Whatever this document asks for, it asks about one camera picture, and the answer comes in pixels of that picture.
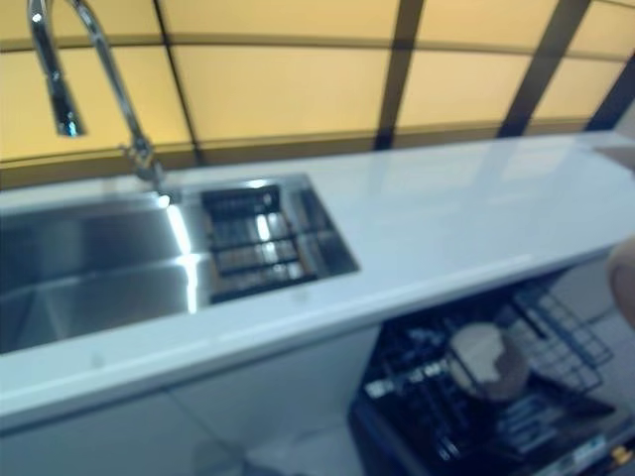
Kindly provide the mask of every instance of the faucet spout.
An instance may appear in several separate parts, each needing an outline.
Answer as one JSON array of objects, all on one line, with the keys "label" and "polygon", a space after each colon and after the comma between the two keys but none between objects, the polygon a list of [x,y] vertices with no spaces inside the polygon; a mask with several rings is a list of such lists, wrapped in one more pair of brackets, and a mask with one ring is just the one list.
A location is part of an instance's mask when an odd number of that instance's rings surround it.
[{"label": "faucet spout", "polygon": [[[150,140],[143,133],[132,102],[117,69],[110,46],[97,18],[82,0],[67,0],[88,32],[90,42],[101,60],[117,103],[128,125],[131,143],[123,148],[124,155],[134,167],[135,174],[161,190],[164,173],[161,164],[153,156]],[[58,134],[81,136],[85,134],[80,115],[68,88],[62,64],[58,57],[51,24],[53,0],[27,0],[27,18],[38,58],[44,70],[49,98],[54,112]]]}]

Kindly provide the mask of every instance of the yellow wall panel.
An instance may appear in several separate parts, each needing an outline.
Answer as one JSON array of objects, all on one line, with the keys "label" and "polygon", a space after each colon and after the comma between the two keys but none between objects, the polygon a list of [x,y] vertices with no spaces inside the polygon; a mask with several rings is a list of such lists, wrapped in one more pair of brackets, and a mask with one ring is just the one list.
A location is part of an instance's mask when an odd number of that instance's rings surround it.
[{"label": "yellow wall panel", "polygon": [[623,63],[613,61],[563,59],[538,103],[533,120],[589,118],[623,67]]},{"label": "yellow wall panel", "polygon": [[591,2],[571,40],[569,53],[628,59],[635,50],[635,9]]},{"label": "yellow wall panel", "polygon": [[[65,0],[55,0],[53,3],[53,31],[56,38],[61,43],[64,39],[87,38],[85,28],[70,5]],[[90,0],[89,5],[108,38],[153,36],[160,39],[159,22],[152,0]],[[31,46],[26,0],[2,0],[0,46]]]},{"label": "yellow wall panel", "polygon": [[557,0],[426,0],[417,40],[534,49]]},{"label": "yellow wall panel", "polygon": [[175,47],[200,140],[377,127],[388,51]]},{"label": "yellow wall panel", "polygon": [[384,39],[398,0],[180,0],[163,2],[172,34]]},{"label": "yellow wall panel", "polygon": [[416,52],[398,128],[502,121],[529,61],[520,55]]},{"label": "yellow wall panel", "polygon": [[[141,126],[155,144],[190,140],[163,47],[115,48],[115,60]],[[67,82],[87,129],[56,134],[44,76],[34,52],[0,57],[0,157],[3,161],[128,144],[130,134],[92,49],[63,50]]]}]

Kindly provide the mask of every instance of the sink basin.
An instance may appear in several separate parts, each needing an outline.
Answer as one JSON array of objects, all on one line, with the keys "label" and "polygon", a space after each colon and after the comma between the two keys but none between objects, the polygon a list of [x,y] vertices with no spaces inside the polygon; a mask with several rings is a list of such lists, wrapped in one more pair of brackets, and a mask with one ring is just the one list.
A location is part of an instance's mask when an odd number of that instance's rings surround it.
[{"label": "sink basin", "polygon": [[0,353],[357,270],[305,176],[9,213],[0,242]]}]

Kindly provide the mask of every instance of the dish rack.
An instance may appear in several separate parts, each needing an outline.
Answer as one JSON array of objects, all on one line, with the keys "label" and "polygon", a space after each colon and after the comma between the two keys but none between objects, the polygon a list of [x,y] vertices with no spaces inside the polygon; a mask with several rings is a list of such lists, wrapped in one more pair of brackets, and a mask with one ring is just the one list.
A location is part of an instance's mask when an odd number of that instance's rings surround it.
[{"label": "dish rack", "polygon": [[[387,322],[363,379],[362,398],[389,415],[410,440],[426,440],[444,461],[460,460],[485,444],[488,451],[522,459],[556,438],[558,409],[610,413],[611,406],[586,394],[602,384],[598,368],[612,353],[550,291],[554,280],[543,277]],[[469,397],[451,377],[449,340],[473,322],[504,329],[530,362],[531,377],[519,399],[484,402]],[[469,373],[464,363],[463,368]],[[473,376],[470,380],[478,387]]]}]

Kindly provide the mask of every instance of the backsplash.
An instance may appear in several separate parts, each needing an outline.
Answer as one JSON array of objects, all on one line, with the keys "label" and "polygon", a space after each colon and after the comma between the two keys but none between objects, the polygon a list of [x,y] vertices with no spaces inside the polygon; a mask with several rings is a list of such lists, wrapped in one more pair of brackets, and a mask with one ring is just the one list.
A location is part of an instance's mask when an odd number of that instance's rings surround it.
[{"label": "backsplash", "polygon": [[[3,0],[2,188],[130,171],[96,53],[54,3],[88,134],[56,135],[26,0]],[[611,129],[635,96],[635,0],[89,3],[168,169]]]}]

